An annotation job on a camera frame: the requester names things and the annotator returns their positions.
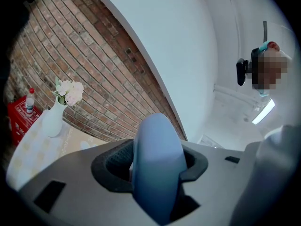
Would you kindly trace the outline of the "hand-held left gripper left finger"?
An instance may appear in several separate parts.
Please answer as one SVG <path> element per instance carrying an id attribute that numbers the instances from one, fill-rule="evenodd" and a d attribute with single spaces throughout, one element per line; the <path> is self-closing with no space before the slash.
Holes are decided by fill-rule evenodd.
<path id="1" fill-rule="evenodd" d="M 132 196 L 131 139 L 69 153 L 29 180 L 20 196 L 49 226 L 154 226 Z"/>

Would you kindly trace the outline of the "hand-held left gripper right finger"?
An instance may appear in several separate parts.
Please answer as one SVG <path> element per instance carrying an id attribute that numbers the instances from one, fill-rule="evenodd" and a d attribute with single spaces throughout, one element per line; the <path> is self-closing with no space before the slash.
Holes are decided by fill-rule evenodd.
<path id="1" fill-rule="evenodd" d="M 237 164 L 226 160 L 241 159 L 243 152 L 213 148 L 181 141 L 189 168 L 180 174 L 183 201 L 172 216 L 172 226 L 227 226 L 234 208 L 230 194 L 231 178 Z"/>

